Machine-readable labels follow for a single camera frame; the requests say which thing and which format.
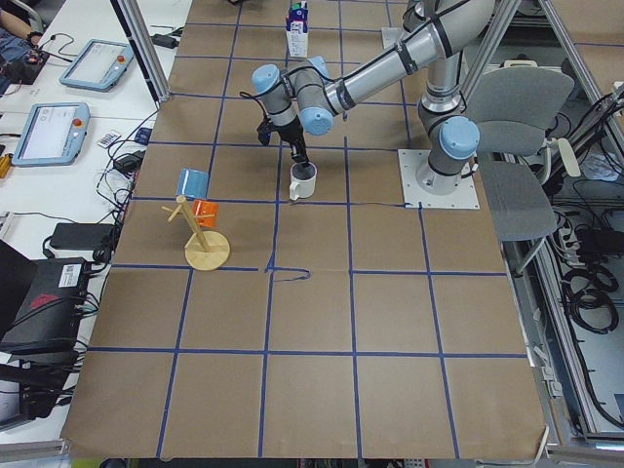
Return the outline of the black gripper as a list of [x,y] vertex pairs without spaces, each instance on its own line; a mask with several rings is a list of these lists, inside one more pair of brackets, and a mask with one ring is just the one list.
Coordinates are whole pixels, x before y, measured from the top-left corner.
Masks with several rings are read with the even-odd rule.
[[309,166],[309,158],[305,147],[303,127],[299,120],[292,120],[288,124],[277,127],[282,141],[285,141],[292,150],[292,159],[302,167]]

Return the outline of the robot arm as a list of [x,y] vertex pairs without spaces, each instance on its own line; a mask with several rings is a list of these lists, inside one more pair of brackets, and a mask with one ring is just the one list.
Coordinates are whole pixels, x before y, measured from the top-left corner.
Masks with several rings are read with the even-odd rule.
[[433,116],[454,116],[462,102],[460,55],[487,26],[494,10],[488,0],[411,1],[398,39],[376,57],[337,78],[322,57],[290,68],[273,63],[252,75],[252,96],[263,109],[257,139],[267,145],[273,134],[287,143],[295,162],[310,166],[305,137],[322,136],[334,117],[421,69],[427,71],[419,113],[427,131]]

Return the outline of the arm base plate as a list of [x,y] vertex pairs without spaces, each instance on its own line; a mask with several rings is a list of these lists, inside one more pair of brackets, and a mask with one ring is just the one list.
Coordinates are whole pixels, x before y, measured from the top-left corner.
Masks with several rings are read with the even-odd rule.
[[439,175],[429,167],[429,154],[425,149],[398,150],[404,204],[414,209],[478,210],[469,164],[458,175]]
[[404,40],[408,34],[402,27],[382,27],[382,47],[384,49],[393,48],[396,43]]

